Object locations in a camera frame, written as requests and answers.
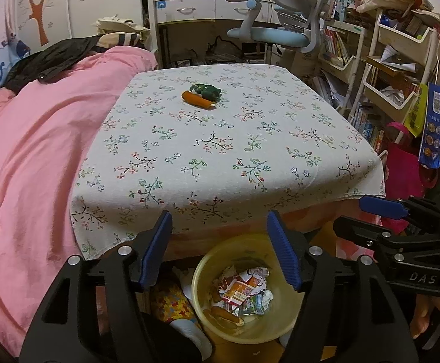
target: magenta bag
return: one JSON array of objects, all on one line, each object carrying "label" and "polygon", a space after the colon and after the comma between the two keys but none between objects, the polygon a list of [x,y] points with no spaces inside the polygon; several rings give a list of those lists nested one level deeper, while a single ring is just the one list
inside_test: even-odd
[{"label": "magenta bag", "polygon": [[[389,142],[388,158],[384,171],[387,199],[408,199],[410,195],[423,197],[426,188],[433,188],[437,182],[437,170],[425,169],[418,162],[418,149],[410,146],[412,134],[403,124],[393,122],[386,126],[403,132],[401,143]],[[383,226],[399,234],[408,226],[408,221],[381,217]]]}]

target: screw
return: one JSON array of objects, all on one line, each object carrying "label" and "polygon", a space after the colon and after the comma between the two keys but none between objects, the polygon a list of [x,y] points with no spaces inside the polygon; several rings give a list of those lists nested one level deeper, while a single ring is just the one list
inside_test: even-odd
[{"label": "screw", "polygon": [[132,248],[130,246],[122,246],[117,250],[119,255],[129,255],[132,252]]},{"label": "screw", "polygon": [[75,266],[79,262],[80,262],[80,257],[78,255],[73,255],[67,260],[67,263],[72,266]]},{"label": "screw", "polygon": [[318,246],[312,246],[311,248],[309,248],[309,252],[310,252],[312,255],[318,257],[319,255],[322,254],[322,248],[321,248],[321,247],[318,247]]},{"label": "screw", "polygon": [[371,265],[373,263],[373,258],[371,258],[369,255],[363,255],[361,257],[361,263],[364,265]]}]

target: tree wall decal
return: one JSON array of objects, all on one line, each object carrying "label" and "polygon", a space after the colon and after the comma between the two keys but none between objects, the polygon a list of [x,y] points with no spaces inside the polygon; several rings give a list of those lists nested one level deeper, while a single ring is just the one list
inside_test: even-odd
[{"label": "tree wall decal", "polygon": [[45,33],[45,28],[43,26],[43,4],[45,0],[40,0],[38,4],[35,4],[33,0],[28,0],[30,3],[30,8],[32,9],[32,13],[29,16],[29,19],[35,19],[38,25],[38,34],[40,36],[40,46],[49,43],[49,39],[47,38],[47,34]]}]

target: pink bedsheet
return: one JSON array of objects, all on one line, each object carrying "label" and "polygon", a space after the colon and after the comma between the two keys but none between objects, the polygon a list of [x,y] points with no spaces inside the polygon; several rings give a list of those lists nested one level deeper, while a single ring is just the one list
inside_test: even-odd
[{"label": "pink bedsheet", "polygon": [[154,55],[117,46],[61,80],[0,90],[0,341],[18,356],[57,272],[80,253],[71,229],[72,185],[117,98]]}]

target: floral pattern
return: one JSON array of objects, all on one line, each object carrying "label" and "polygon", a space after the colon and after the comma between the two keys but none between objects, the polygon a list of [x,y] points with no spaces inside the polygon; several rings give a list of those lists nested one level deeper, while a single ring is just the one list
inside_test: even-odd
[{"label": "floral pattern", "polygon": [[[215,108],[183,102],[195,83],[222,89]],[[84,258],[95,259],[163,209],[187,241],[269,209],[365,194],[384,194],[383,167],[330,105],[280,67],[225,64],[138,74],[78,172],[70,217]]]}]

